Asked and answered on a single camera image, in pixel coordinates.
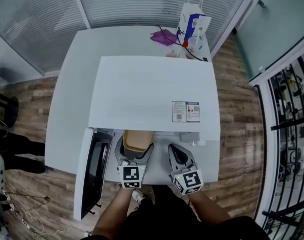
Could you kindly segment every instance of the sticker label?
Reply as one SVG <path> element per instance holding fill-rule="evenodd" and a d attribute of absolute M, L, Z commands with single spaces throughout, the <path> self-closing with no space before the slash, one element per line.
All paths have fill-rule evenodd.
<path fill-rule="evenodd" d="M 199 102 L 186 102 L 186 115 L 188 123 L 199 123 L 201 121 Z"/>
<path fill-rule="evenodd" d="M 172 101 L 172 122 L 186 123 L 185 101 Z"/>

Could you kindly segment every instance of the wooden floor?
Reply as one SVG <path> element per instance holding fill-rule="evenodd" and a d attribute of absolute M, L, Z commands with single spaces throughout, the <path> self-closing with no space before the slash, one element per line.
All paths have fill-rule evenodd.
<path fill-rule="evenodd" d="M 204 185 L 205 193 L 224 207 L 231 216 L 254 216 L 262 183 L 263 125 L 260 102 L 256 90 L 248 84 L 234 42 L 226 40 L 213 59 L 218 88 L 221 117 L 221 153 L 219 180 Z M 28 81 L 10 85 L 0 90 L 7 96 L 19 99 L 19 116 L 13 131 L 33 141 L 45 141 L 47 118 L 57 78 Z M 71 226 L 82 232 L 92 231 L 99 215 L 109 204 L 118 186 L 106 182 L 101 200 L 102 208 L 94 208 L 95 215 L 88 214 L 82 222 L 73 219 L 75 176 L 56 170 L 46 174 L 31 174 L 18 170 L 6 171 L 6 179 L 16 193 L 49 196 L 51 201 L 32 210 L 42 221 L 46 233 L 68 230 Z M 143 189 L 152 196 L 150 187 Z M 24 212 L 38 207 L 44 200 L 18 196 L 11 198 L 20 212 L 7 215 L 10 233 L 14 239 L 80 239 L 84 233 L 71 228 L 58 232 L 54 237 L 36 236 L 22 223 L 24 220 L 37 232 L 42 232 L 40 221 Z M 133 201 L 130 211 L 136 207 Z"/>

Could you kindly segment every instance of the black railing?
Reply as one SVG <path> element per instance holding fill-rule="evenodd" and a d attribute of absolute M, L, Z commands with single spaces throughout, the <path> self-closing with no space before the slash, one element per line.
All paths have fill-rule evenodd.
<path fill-rule="evenodd" d="M 301 151 L 304 151 L 304 148 L 299 148 L 298 143 L 304 144 L 304 86 L 302 84 L 304 82 L 304 61 L 302 58 L 299 58 L 299 64 L 303 75 L 300 72 L 301 76 L 298 76 L 293 66 L 290 65 L 269 80 L 272 96 L 275 97 L 273 105 L 276 125 L 272 127 L 272 130 L 278 133 L 278 168 L 273 196 L 277 186 L 280 188 L 280 184 L 282 184 L 276 208 L 272 209 L 272 200 L 269 210 L 263 212 L 263 215 L 266 216 L 264 230 L 270 236 L 273 234 L 272 240 L 288 239 L 290 226 L 295 228 L 291 239 L 301 239 L 304 236 L 304 200 L 302 200 L 304 167 L 301 167 L 304 159 L 300 161 Z M 300 188 L 297 178 L 301 180 Z M 287 196 L 284 195 L 286 188 L 290 188 L 289 195 L 286 191 Z M 295 198 L 298 195 L 296 203 L 292 201 L 294 200 L 294 190 Z"/>

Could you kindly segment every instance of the sneaker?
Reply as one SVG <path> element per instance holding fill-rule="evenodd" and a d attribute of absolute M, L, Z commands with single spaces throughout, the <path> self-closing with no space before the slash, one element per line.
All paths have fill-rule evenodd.
<path fill-rule="evenodd" d="M 11 211 L 13 211 L 14 210 L 14 204 L 13 203 L 9 203 L 9 205 L 11 206 Z"/>
<path fill-rule="evenodd" d="M 141 201 L 143 199 L 145 199 L 146 197 L 143 195 L 143 193 L 140 190 L 135 189 L 132 193 L 132 197 L 135 201 L 137 201 L 138 203 L 141 203 Z"/>

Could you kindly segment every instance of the purple plastic bag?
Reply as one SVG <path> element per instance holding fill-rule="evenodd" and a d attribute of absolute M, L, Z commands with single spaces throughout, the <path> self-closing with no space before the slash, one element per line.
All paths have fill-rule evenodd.
<path fill-rule="evenodd" d="M 152 33 L 151 34 L 151 39 L 155 42 L 159 42 L 163 45 L 166 45 L 166 46 L 170 46 L 172 43 L 176 42 L 177 40 L 177 36 L 173 33 L 171 33 L 170 31 L 168 31 L 167 29 L 164 29 L 163 30 L 163 33 L 162 31 L 158 31 L 158 32 L 155 32 L 155 33 Z"/>

